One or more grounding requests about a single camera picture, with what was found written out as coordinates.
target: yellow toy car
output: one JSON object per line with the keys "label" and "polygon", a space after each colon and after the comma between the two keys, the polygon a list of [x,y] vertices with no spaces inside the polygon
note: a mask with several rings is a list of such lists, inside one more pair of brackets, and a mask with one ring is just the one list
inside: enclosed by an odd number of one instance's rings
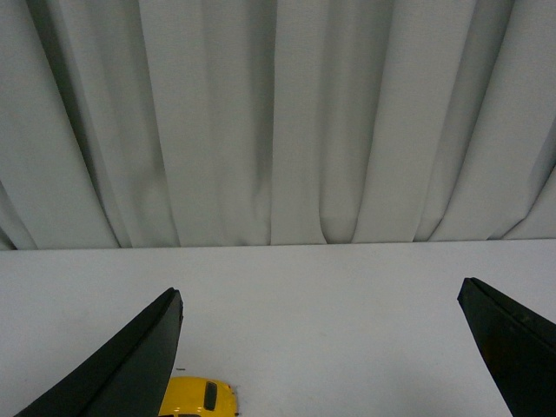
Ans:
{"label": "yellow toy car", "polygon": [[194,376],[170,378],[159,417],[234,417],[234,390],[225,382]]}

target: white curtain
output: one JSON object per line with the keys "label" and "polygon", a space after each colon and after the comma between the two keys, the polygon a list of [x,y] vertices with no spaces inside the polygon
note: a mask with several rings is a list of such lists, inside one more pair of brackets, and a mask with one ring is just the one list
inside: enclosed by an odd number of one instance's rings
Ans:
{"label": "white curtain", "polygon": [[556,237],[556,2],[0,2],[0,248]]}

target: curtain fold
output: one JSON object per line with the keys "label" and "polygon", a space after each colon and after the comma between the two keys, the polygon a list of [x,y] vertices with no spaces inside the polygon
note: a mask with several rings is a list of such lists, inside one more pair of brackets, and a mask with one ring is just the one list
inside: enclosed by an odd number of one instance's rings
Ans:
{"label": "curtain fold", "polygon": [[6,0],[0,249],[554,238],[555,21]]}
{"label": "curtain fold", "polygon": [[37,248],[115,247],[25,3],[0,3],[0,38],[0,198],[21,224],[8,237],[26,229]]}
{"label": "curtain fold", "polygon": [[432,240],[499,239],[541,191],[556,158],[555,19],[551,2],[513,6],[460,177]]}

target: white table surface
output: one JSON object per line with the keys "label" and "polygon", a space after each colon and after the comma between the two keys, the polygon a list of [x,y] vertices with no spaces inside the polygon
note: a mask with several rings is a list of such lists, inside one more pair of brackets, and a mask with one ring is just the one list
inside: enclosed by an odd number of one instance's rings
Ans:
{"label": "white table surface", "polygon": [[243,417],[510,416],[456,301],[476,276],[556,321],[556,241],[0,253],[0,415],[52,387],[164,289],[175,375]]}

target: car window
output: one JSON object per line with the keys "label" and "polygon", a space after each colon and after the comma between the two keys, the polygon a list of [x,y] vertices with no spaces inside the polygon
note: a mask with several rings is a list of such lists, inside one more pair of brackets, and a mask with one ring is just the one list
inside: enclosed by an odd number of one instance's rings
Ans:
{"label": "car window", "polygon": [[205,387],[205,402],[204,407],[206,410],[215,411],[216,407],[216,394],[217,394],[217,387],[214,382],[207,382],[207,386]]}

